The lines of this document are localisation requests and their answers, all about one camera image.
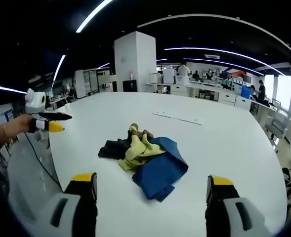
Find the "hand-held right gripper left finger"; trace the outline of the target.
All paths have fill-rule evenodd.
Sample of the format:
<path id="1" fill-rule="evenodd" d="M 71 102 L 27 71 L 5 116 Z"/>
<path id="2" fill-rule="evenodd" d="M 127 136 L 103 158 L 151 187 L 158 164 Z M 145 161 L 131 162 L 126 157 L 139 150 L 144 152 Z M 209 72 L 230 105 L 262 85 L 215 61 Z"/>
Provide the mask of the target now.
<path id="1" fill-rule="evenodd" d="M 40 213 L 41 237 L 94 237 L 97 220 L 97 174 L 77 174 Z"/>

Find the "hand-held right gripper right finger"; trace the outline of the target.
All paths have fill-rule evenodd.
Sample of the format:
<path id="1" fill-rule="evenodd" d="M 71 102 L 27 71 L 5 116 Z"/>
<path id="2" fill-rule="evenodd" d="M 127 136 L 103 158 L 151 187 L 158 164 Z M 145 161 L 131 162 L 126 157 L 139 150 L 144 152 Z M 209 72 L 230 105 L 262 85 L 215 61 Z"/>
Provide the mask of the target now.
<path id="1" fill-rule="evenodd" d="M 247 198 L 240 197 L 225 177 L 208 176 L 205 211 L 208 237 L 270 237 L 265 217 Z"/>

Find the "person's left hand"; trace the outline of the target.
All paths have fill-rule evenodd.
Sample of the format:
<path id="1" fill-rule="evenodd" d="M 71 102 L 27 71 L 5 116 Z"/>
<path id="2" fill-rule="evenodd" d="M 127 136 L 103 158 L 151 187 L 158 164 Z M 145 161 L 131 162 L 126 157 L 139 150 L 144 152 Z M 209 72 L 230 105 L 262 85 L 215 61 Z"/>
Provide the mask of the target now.
<path id="1" fill-rule="evenodd" d="M 15 136 L 19 133 L 28 132 L 32 122 L 32 116 L 22 114 L 11 121 L 10 133 Z"/>

